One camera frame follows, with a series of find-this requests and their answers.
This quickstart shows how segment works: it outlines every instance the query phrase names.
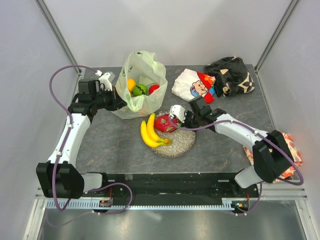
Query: round mat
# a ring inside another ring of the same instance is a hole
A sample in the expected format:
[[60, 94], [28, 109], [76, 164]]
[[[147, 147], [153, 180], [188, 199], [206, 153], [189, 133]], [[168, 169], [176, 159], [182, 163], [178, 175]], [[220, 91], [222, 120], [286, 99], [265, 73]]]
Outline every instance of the round mat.
[[[168, 114], [169, 111], [162, 111], [157, 114], [158, 116]], [[172, 144], [170, 146], [159, 146], [151, 148], [152, 151], [163, 158], [177, 158], [189, 151], [196, 142], [196, 133], [193, 131], [185, 131], [176, 129], [174, 132], [161, 132], [155, 129], [163, 139], [171, 139]]]

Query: banana bunch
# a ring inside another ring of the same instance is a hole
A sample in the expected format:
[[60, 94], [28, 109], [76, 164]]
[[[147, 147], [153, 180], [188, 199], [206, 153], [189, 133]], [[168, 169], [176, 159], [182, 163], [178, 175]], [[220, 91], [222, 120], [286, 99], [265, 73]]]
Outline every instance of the banana bunch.
[[140, 126], [140, 133], [144, 143], [150, 148], [157, 148], [161, 145], [169, 146], [172, 141], [168, 138], [159, 137], [154, 128], [156, 114], [152, 113], [148, 119], [148, 123], [146, 121], [142, 121]]

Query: red fruit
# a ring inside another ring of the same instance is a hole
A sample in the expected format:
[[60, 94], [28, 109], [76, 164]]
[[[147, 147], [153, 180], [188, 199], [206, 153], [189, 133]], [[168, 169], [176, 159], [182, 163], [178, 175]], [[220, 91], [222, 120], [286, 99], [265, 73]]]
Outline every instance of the red fruit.
[[149, 94], [152, 94], [156, 89], [158, 89], [160, 86], [159, 84], [154, 84], [152, 86], [150, 86], [149, 88]]
[[[179, 121], [178, 119], [174, 118], [172, 119], [172, 122], [175, 125], [178, 125]], [[169, 114], [165, 114], [162, 116], [157, 117], [157, 119], [154, 121], [154, 128], [158, 129], [159, 131], [163, 133], [172, 133], [177, 128], [172, 126], [172, 124], [169, 121]]]

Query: gray wall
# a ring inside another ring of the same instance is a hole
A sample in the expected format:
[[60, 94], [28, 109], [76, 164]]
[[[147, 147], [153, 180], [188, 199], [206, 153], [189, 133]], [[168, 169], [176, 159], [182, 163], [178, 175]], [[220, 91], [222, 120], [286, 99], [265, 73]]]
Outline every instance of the gray wall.
[[165, 65], [256, 64], [290, 0], [45, 2], [79, 64], [114, 67], [140, 50]]
[[303, 0], [286, 25], [260, 77], [276, 128], [301, 153], [305, 189], [320, 226], [320, 3]]
[[[20, 240], [39, 185], [37, 163], [52, 153], [66, 119], [49, 78], [69, 62], [34, 1], [1, 1], [0, 33], [0, 239]], [[57, 76], [63, 103], [75, 82], [72, 69]]]

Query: plastic bag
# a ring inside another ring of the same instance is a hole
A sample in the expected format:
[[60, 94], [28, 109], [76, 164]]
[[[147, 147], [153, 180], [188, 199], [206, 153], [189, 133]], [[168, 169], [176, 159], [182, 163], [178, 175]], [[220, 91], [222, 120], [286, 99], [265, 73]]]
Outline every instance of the plastic bag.
[[[128, 79], [134, 79], [136, 84], [144, 84], [147, 89], [154, 84], [159, 84], [160, 87], [150, 95], [131, 97], [128, 90]], [[127, 103], [127, 106], [112, 113], [121, 119], [133, 119], [154, 113], [162, 105], [167, 85], [166, 67], [157, 61], [155, 53], [147, 51], [131, 53], [115, 85], [117, 93]]]

